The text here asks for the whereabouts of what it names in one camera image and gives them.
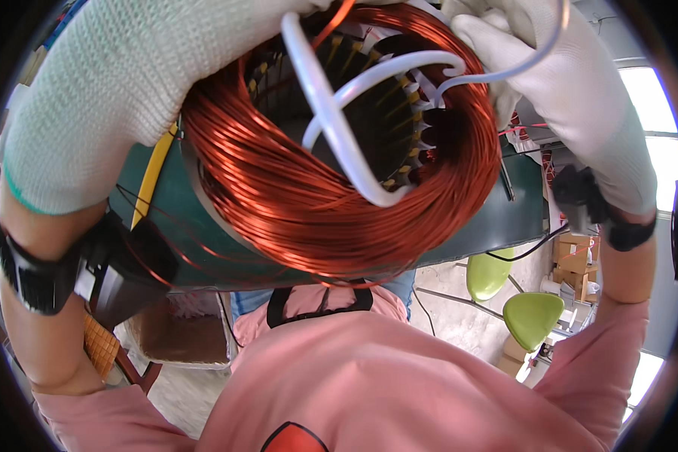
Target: concrete floor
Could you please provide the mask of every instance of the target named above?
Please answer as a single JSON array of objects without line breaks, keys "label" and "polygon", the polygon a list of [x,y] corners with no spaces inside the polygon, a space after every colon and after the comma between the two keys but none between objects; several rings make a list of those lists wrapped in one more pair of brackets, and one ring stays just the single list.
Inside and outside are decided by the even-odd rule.
[{"label": "concrete floor", "polygon": [[[517,247],[515,255],[525,252],[533,245]],[[513,265],[510,274],[525,291],[539,290],[542,277],[550,273],[552,267],[551,252],[551,243],[545,244]],[[458,267],[455,263],[423,267],[417,270],[415,286],[469,299],[465,272],[464,267]],[[485,305],[502,312],[505,302],[517,293],[515,286],[508,280],[502,290]],[[437,337],[487,362],[497,362],[505,340],[510,335],[503,322],[465,304],[421,292],[418,295],[432,316]],[[411,324],[431,334],[427,316],[414,299],[411,310]],[[133,351],[129,352],[129,356],[141,372],[145,368],[144,360]],[[168,421],[192,438],[198,438],[229,375],[225,370],[186,369],[164,365],[148,398]]]}]

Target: black apron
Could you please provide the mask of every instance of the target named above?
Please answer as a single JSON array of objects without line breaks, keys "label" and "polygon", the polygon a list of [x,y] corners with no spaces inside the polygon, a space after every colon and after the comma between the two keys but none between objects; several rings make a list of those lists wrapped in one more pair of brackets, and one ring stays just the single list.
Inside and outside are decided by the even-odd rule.
[{"label": "black apron", "polygon": [[[353,283],[363,283],[363,280],[355,280]],[[338,314],[339,312],[352,312],[352,311],[368,311],[371,309],[374,299],[371,296],[371,291],[369,289],[354,289],[354,296],[356,301],[349,307],[342,307],[335,310],[325,309],[327,300],[329,298],[329,288],[324,291],[324,297],[322,298],[322,303],[319,305],[319,309],[315,312],[305,312],[299,314],[296,317],[289,319],[284,318],[284,306],[286,301],[289,300],[289,295],[291,294],[291,289],[293,287],[281,287],[279,289],[274,289],[271,294],[271,299],[269,300],[269,306],[266,311],[266,323],[269,325],[269,328],[276,328],[279,325],[284,323],[301,321],[303,319],[313,319],[317,317],[324,317],[325,315]]]}]

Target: work glove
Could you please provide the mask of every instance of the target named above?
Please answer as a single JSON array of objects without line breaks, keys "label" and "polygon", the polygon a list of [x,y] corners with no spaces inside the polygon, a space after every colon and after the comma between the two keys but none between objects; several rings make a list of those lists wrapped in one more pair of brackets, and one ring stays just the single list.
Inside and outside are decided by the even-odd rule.
[{"label": "work glove", "polygon": [[[556,0],[447,0],[443,13],[489,72],[515,67],[545,46],[559,18]],[[608,203],[639,215],[654,209],[657,180],[638,114],[611,56],[574,6],[550,55],[489,88],[498,128],[525,96],[593,169]]]},{"label": "work glove", "polygon": [[11,192],[40,213],[99,203],[130,147],[153,146],[195,82],[276,36],[284,13],[331,3],[91,0],[55,41],[4,131]]}]

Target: pink shirt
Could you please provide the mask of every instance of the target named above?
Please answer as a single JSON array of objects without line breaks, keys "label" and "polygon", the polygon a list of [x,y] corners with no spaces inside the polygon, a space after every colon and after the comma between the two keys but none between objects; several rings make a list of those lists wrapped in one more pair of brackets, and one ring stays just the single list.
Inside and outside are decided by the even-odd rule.
[{"label": "pink shirt", "polygon": [[[329,308],[352,303],[333,291]],[[198,441],[169,424],[138,386],[80,397],[35,394],[70,450],[609,450],[620,428],[649,303],[618,307],[559,343],[530,389],[406,324],[373,288],[373,312],[270,330],[265,306],[235,329],[247,343]],[[295,289],[287,314],[318,307]]]}]

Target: window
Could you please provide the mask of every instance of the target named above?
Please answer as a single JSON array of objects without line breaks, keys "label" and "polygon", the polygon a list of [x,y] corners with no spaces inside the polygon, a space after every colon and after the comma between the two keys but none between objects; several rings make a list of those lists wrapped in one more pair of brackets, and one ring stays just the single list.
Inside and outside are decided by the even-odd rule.
[{"label": "window", "polygon": [[678,180],[678,128],[670,104],[653,68],[621,69],[620,77],[646,131],[646,144],[658,177],[658,208],[672,211]]},{"label": "window", "polygon": [[643,400],[655,380],[655,377],[663,365],[663,359],[644,351],[641,352],[641,360],[635,369],[631,396],[628,398],[628,407],[623,415],[623,423],[633,414],[635,407]]}]

